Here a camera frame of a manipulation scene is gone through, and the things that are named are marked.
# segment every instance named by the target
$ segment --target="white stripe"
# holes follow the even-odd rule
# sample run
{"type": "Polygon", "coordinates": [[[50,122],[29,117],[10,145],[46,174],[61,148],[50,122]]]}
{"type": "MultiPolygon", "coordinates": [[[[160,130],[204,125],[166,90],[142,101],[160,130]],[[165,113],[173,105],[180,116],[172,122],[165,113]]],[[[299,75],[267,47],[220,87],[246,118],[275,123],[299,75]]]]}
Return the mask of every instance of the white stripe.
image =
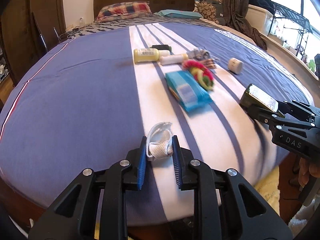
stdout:
{"type": "MultiPolygon", "coordinates": [[[[192,50],[196,48],[193,44],[186,41],[173,31],[159,25],[154,24],[159,29],[163,30],[166,34],[174,38],[176,41],[180,42],[187,49],[192,50]]],[[[162,40],[163,43],[167,44],[169,42],[169,38],[166,40],[162,40]]],[[[239,83],[236,78],[234,78],[228,71],[222,69],[220,66],[216,69],[216,75],[224,82],[239,98],[243,95],[245,88],[239,83]]],[[[261,167],[262,156],[258,156],[259,149],[261,147],[260,139],[254,129],[254,125],[249,120],[249,117],[244,113],[242,108],[238,105],[238,103],[231,97],[228,96],[229,93],[222,88],[216,81],[217,86],[214,88],[214,92],[210,93],[212,99],[215,101],[216,105],[222,111],[229,124],[231,125],[237,140],[239,142],[240,148],[242,150],[242,154],[244,157],[244,177],[250,182],[255,183],[257,181],[257,175],[259,174],[261,167]]],[[[276,160],[276,147],[271,142],[272,134],[270,131],[266,131],[263,127],[261,130],[264,132],[266,136],[266,141],[268,142],[268,146],[266,149],[266,159],[264,163],[263,174],[271,171],[275,164],[276,160]]],[[[216,159],[207,159],[207,155],[202,154],[204,162],[206,162],[209,166],[214,168],[214,163],[216,159]]]]}
{"type": "MultiPolygon", "coordinates": [[[[129,32],[132,51],[144,48],[136,27],[129,27],[129,32]]],[[[179,121],[154,65],[152,63],[134,64],[134,71],[145,134],[148,134],[155,123],[172,122],[172,134],[178,136],[181,147],[188,149],[179,121]]],[[[178,189],[172,158],[155,160],[152,166],[167,220],[193,215],[193,192],[178,189]]]]}
{"type": "MultiPolygon", "coordinates": [[[[154,26],[147,26],[161,42],[168,45],[170,44],[172,51],[181,51],[183,49],[176,42],[172,42],[168,36],[160,35],[161,32],[154,26]]],[[[147,45],[151,47],[156,41],[154,36],[149,33],[145,26],[138,25],[138,28],[147,45]]],[[[177,64],[159,66],[164,74],[181,70],[177,64]]],[[[184,110],[183,113],[196,139],[204,162],[216,170],[225,171],[228,168],[238,169],[238,161],[231,140],[212,108],[208,105],[197,110],[194,114],[187,115],[184,110]]]]}
{"type": "Polygon", "coordinates": [[[270,55],[268,55],[266,52],[262,51],[261,49],[259,49],[257,46],[241,39],[240,37],[223,31],[223,30],[218,30],[215,29],[215,31],[229,37],[232,38],[235,41],[238,41],[240,44],[246,46],[247,48],[251,49],[252,51],[254,51],[255,53],[257,53],[258,55],[260,55],[261,57],[263,57],[264,59],[266,59],[269,63],[271,63],[279,72],[283,73],[287,78],[289,78],[306,96],[309,104],[314,105],[313,102],[313,97],[310,94],[310,92],[301,84],[301,82],[299,80],[297,80],[294,76],[292,76],[290,74],[289,71],[286,70],[286,68],[284,68],[282,65],[280,65],[273,57],[271,57],[270,55]]]}

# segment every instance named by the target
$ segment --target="plaid pillow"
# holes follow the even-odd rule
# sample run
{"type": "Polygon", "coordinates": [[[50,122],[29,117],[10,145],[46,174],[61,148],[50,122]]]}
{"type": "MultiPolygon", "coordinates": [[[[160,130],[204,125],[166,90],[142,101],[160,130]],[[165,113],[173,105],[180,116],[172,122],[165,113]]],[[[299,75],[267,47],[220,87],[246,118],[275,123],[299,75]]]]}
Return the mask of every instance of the plaid pillow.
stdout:
{"type": "Polygon", "coordinates": [[[152,16],[149,2],[123,2],[103,7],[94,22],[109,22],[152,16]]]}

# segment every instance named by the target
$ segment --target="white bottle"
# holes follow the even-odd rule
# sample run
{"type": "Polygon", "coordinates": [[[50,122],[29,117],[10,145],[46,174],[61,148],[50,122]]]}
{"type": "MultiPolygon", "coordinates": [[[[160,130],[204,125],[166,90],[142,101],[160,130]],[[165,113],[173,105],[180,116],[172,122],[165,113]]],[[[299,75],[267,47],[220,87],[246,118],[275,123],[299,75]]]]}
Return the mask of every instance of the white bottle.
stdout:
{"type": "Polygon", "coordinates": [[[228,63],[228,70],[239,75],[243,69],[243,62],[236,58],[231,58],[228,63]]]}
{"type": "Polygon", "coordinates": [[[177,64],[189,59],[187,54],[170,55],[166,57],[160,57],[159,61],[161,65],[177,64]]]}

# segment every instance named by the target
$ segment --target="human hand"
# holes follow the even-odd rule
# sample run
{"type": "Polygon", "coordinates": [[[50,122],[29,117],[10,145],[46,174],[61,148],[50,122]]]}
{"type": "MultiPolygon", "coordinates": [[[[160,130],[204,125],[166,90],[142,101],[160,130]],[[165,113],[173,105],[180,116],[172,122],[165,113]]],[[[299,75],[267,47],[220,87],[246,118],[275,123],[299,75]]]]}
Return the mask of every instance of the human hand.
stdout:
{"type": "Polygon", "coordinates": [[[301,158],[299,170],[299,184],[304,187],[309,182],[310,175],[320,178],[320,166],[309,163],[306,159],[301,158]]]}

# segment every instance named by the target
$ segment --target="wooden floor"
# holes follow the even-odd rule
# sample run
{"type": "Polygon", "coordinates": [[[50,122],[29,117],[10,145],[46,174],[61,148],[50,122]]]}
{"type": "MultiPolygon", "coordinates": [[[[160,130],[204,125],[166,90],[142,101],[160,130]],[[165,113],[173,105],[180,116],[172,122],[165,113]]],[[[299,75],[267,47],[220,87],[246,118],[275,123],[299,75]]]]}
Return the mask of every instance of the wooden floor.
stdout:
{"type": "Polygon", "coordinates": [[[0,99],[5,103],[13,90],[13,82],[10,75],[7,75],[6,78],[0,83],[0,99]]]}
{"type": "Polygon", "coordinates": [[[289,185],[289,180],[296,176],[292,172],[295,158],[296,155],[290,153],[279,166],[280,178],[278,188],[280,190],[280,216],[287,224],[301,208],[299,201],[287,200],[297,199],[300,193],[298,188],[289,185]]]}

